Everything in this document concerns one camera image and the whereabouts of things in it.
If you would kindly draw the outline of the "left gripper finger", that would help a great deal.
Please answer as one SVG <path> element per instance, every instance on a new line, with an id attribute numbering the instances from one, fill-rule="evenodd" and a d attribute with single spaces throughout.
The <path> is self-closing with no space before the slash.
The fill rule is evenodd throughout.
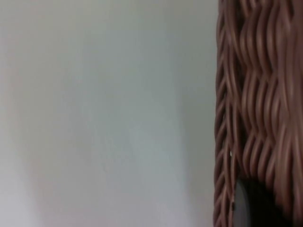
<path id="1" fill-rule="evenodd" d="M 254 180 L 239 179 L 236 182 L 232 211 L 235 227 L 286 226 L 286 219 L 274 204 L 272 194 Z"/>

